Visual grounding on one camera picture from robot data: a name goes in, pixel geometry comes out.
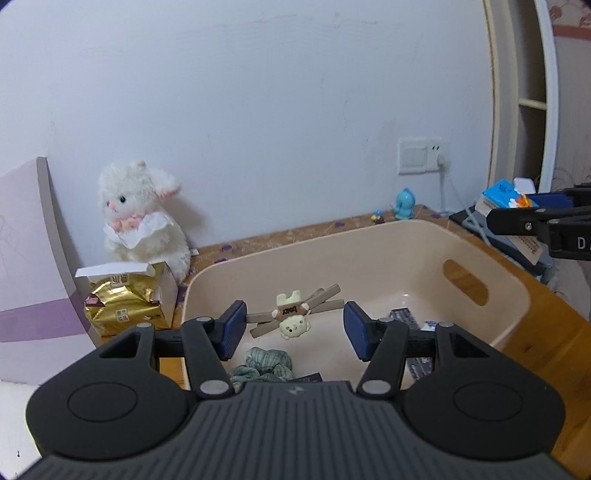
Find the plush toy ear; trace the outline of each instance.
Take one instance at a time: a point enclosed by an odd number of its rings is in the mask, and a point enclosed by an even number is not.
[[[177,179],[165,171],[150,170],[150,178],[152,179],[156,195],[158,195],[160,199],[173,197],[181,189]]]

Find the purple stripe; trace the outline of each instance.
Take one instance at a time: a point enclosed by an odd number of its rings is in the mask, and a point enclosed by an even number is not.
[[[75,291],[60,299],[0,312],[0,342],[43,340],[86,333],[90,324]]]

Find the basket handle hole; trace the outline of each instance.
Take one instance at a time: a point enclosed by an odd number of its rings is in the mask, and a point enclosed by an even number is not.
[[[446,260],[443,263],[443,276],[479,307],[487,304],[488,288],[486,285],[458,262]]]

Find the tissue box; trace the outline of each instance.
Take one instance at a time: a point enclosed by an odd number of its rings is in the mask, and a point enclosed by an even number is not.
[[[178,287],[166,263],[108,263],[79,268],[76,277],[90,281],[84,311],[100,335],[117,335],[142,322],[158,330],[171,327]]]

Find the beige plastic bin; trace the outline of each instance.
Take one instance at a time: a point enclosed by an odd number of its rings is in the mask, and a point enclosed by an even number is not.
[[[454,260],[480,279],[488,302],[478,306],[443,275]],[[419,325],[425,320],[454,322],[497,348],[530,306],[524,285],[474,245],[429,222],[407,220],[371,226],[215,264],[189,285],[183,321],[217,318],[234,300],[249,313],[275,308],[279,293],[300,290],[302,298],[338,283],[334,299],[356,301],[372,318],[408,307]],[[279,330],[253,339],[248,325],[226,370],[243,364],[259,346],[285,350],[294,375],[319,372],[326,380],[349,380],[355,388],[367,364],[358,360],[343,328],[342,310],[309,317],[311,329],[284,340]],[[408,373],[403,388],[411,384]]]

